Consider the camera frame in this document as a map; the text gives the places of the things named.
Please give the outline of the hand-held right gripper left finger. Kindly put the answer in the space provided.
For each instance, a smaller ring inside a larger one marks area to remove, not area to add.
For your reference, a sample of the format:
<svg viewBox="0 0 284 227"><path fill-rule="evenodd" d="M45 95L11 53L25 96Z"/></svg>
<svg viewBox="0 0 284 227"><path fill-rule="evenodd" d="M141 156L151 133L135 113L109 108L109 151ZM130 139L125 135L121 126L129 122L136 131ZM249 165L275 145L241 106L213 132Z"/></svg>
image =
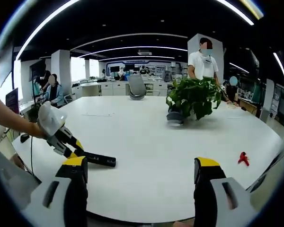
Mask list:
<svg viewBox="0 0 284 227"><path fill-rule="evenodd" d="M87 158L65 160L51 180L32 192L26 217L34 227L86 227L87 182Z"/></svg>

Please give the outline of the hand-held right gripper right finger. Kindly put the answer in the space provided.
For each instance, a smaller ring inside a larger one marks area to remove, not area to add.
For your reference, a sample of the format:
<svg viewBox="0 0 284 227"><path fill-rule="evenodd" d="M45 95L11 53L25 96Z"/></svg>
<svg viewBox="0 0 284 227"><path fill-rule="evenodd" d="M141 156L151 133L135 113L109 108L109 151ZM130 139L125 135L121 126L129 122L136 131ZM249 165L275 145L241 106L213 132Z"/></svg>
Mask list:
<svg viewBox="0 0 284 227"><path fill-rule="evenodd" d="M195 227L247 227L257 215L250 193L218 162L196 157L194 183Z"/></svg>

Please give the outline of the person's right hand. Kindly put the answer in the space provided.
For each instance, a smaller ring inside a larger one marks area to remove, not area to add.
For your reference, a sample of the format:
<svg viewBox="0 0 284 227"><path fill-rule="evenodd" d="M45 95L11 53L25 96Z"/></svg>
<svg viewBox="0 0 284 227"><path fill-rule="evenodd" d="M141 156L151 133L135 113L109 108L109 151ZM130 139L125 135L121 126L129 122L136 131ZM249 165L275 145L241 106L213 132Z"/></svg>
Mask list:
<svg viewBox="0 0 284 227"><path fill-rule="evenodd" d="M188 220L182 220L182 221L175 221L173 223L173 227L193 227L194 222L195 222L194 218L191 218Z"/></svg>

